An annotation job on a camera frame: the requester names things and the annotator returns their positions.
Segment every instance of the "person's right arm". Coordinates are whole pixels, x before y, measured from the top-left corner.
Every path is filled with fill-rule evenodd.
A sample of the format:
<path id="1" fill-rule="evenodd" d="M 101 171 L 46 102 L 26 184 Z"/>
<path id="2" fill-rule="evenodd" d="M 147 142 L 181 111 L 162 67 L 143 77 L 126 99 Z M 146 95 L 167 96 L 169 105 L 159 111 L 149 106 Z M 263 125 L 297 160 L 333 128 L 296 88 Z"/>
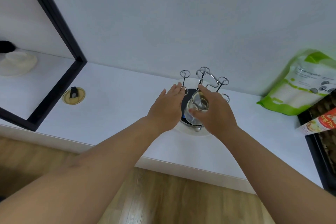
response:
<path id="1" fill-rule="evenodd" d="M 276 223 L 336 223 L 336 197 L 240 129 L 219 93 L 202 85 L 199 89 L 209 101 L 209 110 L 190 112 L 229 149 Z"/>

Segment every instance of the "green and white bag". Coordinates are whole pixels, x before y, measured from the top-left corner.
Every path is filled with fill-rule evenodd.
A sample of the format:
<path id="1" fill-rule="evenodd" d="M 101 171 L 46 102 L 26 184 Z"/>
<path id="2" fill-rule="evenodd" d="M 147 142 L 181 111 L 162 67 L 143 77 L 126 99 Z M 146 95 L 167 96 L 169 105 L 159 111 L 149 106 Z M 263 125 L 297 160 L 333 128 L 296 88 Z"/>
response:
<path id="1" fill-rule="evenodd" d="M 322 52 L 296 57 L 285 78 L 257 104 L 286 115 L 298 115 L 336 88 L 336 61 Z"/>

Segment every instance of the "floor plank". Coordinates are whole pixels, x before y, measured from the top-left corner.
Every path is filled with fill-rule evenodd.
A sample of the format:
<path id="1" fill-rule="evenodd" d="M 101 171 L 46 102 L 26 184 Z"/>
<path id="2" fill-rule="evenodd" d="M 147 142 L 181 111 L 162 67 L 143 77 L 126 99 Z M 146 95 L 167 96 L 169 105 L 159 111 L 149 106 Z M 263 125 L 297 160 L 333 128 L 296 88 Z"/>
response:
<path id="1" fill-rule="evenodd" d="M 0 195 L 10 196 L 76 154 L 0 137 Z M 273 224 L 258 196 L 133 168 L 99 224 Z"/>

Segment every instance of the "forearm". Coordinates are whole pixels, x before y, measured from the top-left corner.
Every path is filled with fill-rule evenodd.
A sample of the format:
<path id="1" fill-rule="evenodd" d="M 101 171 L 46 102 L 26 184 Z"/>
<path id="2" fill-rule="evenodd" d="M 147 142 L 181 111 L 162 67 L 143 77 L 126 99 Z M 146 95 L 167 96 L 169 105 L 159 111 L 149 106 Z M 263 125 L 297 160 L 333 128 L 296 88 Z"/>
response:
<path id="1" fill-rule="evenodd" d="M 146 118 L 138 120 L 8 198 L 0 205 L 0 222 L 98 222 L 129 170 L 159 134 Z"/>
<path id="2" fill-rule="evenodd" d="M 236 159 L 276 223 L 336 223 L 336 198 L 246 132 L 237 128 L 218 138 Z"/>

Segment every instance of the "glass jar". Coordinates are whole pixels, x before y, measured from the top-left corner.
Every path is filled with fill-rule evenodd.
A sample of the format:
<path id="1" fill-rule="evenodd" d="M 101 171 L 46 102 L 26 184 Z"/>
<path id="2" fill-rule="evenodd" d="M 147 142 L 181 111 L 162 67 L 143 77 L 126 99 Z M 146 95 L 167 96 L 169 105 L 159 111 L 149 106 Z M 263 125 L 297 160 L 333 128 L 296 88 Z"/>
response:
<path id="1" fill-rule="evenodd" d="M 202 122 L 199 119 L 196 119 L 191 115 L 189 109 L 194 109 L 201 112 L 207 112 L 209 108 L 209 102 L 201 91 L 196 91 L 191 99 L 189 99 L 187 106 L 184 110 L 185 119 L 190 122 L 192 125 L 198 126 L 202 125 Z"/>

